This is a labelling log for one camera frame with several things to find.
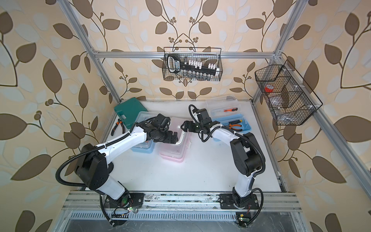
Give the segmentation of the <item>blue toolbox with clear lid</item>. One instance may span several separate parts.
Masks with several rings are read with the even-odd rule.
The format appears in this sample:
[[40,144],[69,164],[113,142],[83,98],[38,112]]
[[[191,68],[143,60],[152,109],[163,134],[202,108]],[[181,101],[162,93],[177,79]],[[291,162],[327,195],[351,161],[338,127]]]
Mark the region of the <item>blue toolbox with clear lid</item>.
[[[146,121],[147,119],[156,117],[157,115],[158,113],[155,113],[155,112],[141,111],[138,114],[135,122],[140,123],[142,121]],[[133,146],[131,150],[133,152],[138,152],[138,153],[146,153],[146,154],[152,153],[155,148],[155,143],[153,142],[153,140],[147,140],[146,136],[143,136],[143,138],[144,138],[143,142]]]

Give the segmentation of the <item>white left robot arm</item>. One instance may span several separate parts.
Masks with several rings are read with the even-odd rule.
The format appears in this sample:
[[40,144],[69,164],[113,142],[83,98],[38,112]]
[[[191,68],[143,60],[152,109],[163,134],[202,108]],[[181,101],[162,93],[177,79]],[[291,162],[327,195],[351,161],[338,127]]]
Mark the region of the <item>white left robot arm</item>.
[[[127,150],[146,141],[177,144],[178,132],[169,130],[170,123],[171,119],[162,114],[135,122],[129,132],[65,161],[56,171],[57,182],[65,186],[87,187],[99,194],[118,200],[127,190],[119,181],[110,176],[109,164]],[[78,161],[75,173],[82,183],[65,181],[60,175],[62,170],[74,160]]]

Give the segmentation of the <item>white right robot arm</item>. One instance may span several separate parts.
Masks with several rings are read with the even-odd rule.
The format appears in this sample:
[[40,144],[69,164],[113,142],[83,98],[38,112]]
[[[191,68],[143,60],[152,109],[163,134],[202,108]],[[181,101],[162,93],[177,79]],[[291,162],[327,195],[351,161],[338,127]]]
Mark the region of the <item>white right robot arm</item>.
[[264,173],[266,160],[261,148],[252,133],[241,134],[218,121],[213,121],[206,109],[195,105],[188,106],[192,121],[185,121],[181,129],[184,132],[196,133],[203,143],[210,138],[216,138],[231,148],[235,167],[240,175],[232,189],[232,200],[236,208],[244,209],[253,198],[253,184],[258,175]]

